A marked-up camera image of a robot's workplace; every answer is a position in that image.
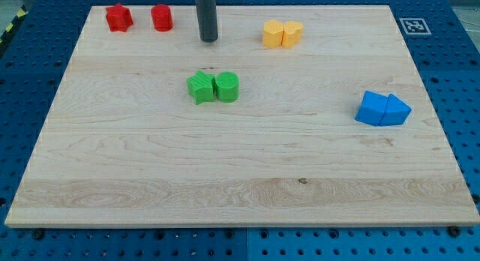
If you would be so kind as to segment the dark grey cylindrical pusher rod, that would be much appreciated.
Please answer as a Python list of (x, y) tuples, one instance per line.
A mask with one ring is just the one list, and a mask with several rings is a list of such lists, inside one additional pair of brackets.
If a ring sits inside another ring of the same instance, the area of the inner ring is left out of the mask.
[(211, 43), (218, 39), (215, 0), (195, 0), (200, 39)]

